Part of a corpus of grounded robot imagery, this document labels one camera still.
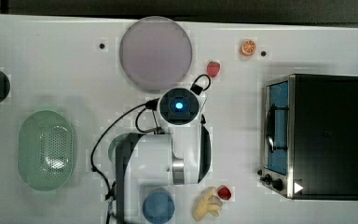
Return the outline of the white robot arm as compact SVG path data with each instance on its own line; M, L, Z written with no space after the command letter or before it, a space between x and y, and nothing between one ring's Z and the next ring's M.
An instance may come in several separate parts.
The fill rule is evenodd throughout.
M211 139L200 86L173 88L147 107L157 113L158 133L126 133L116 138L117 224L138 224L147 187L195 185L211 167Z

